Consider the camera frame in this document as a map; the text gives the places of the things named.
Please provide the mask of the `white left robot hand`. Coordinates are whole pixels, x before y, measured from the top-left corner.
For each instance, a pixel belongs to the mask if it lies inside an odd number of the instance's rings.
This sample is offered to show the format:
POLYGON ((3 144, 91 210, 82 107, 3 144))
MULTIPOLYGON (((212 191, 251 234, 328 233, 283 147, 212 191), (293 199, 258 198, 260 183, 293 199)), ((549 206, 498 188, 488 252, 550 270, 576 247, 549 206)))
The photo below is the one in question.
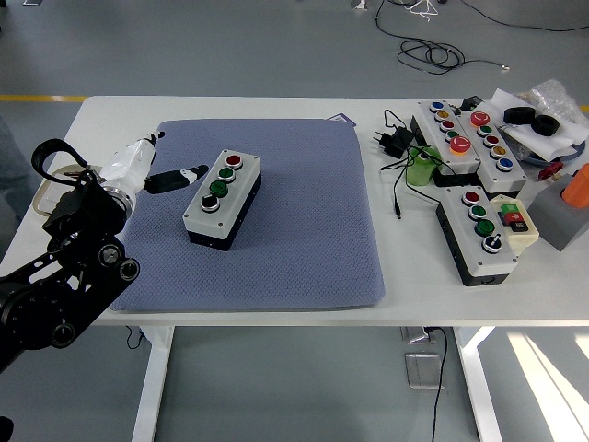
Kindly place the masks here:
POLYGON ((99 173, 103 179, 102 187, 127 195, 136 195, 142 190, 160 194, 188 187, 208 172, 208 166, 200 165, 149 175, 156 155, 156 142, 164 136, 164 132, 150 133, 117 151, 99 173))

